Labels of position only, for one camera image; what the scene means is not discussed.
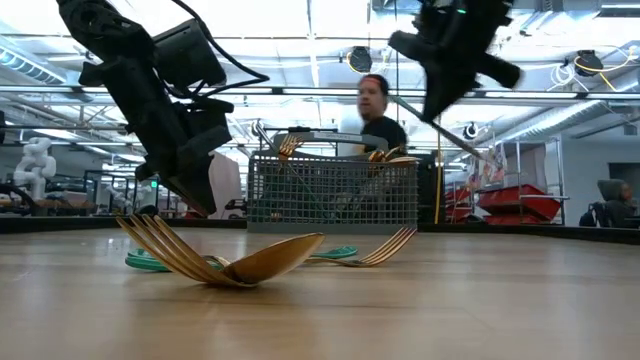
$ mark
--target fork tines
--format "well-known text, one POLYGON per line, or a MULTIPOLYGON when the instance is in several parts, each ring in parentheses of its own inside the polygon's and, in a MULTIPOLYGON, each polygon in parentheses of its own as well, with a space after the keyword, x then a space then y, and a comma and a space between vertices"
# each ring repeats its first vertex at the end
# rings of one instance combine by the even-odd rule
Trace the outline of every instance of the fork tines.
POLYGON ((289 158, 293 155, 293 152, 300 145, 300 138, 298 136, 293 136, 291 134, 287 134, 282 140, 282 144, 280 144, 279 155, 284 158, 289 158))
POLYGON ((382 246, 359 261, 369 265, 377 265, 387 261, 390 257, 400 251, 407 242, 409 242, 409 239, 413 237, 416 231, 416 228, 401 228, 389 240, 387 240, 387 242, 382 244, 382 246))
POLYGON ((138 216, 133 215, 131 216, 131 221, 134 227, 131 227, 121 218, 116 218, 116 220, 140 247, 164 264, 169 270, 209 284, 248 286, 228 278, 211 267, 205 259, 198 255, 180 237, 170 231, 170 228, 159 217, 156 217, 154 221, 149 216, 142 215, 142 220, 140 220, 138 216))

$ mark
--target spoon bowl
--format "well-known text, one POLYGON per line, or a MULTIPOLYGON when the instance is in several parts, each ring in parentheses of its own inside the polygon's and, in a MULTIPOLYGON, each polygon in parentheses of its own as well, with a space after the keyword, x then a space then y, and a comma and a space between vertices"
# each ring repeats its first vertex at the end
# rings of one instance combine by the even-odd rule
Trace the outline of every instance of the spoon bowl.
POLYGON ((222 271, 235 281, 256 284, 302 264, 322 244, 324 238, 324 234, 314 233, 283 240, 234 261, 222 271))

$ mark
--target wire basket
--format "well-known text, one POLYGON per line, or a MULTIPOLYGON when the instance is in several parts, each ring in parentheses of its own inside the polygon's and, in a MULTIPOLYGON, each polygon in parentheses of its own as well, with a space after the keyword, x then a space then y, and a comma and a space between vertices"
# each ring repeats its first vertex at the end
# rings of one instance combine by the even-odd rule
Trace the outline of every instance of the wire basket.
POLYGON ((270 151, 249 159, 249 232, 387 234, 416 225, 416 163, 270 151))

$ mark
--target wooden surface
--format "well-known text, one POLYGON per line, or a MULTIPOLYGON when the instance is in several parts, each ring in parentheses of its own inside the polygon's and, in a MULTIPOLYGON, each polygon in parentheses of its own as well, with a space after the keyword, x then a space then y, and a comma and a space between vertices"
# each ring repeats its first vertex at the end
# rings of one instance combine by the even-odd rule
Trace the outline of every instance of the wooden surface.
MULTIPOLYGON (((178 229, 236 259, 284 236, 178 229)), ((380 237, 328 236, 322 249, 380 237)), ((640 247, 416 235, 372 269, 217 290, 124 265, 120 230, 0 236, 0 359, 617 360, 640 354, 640 247)))

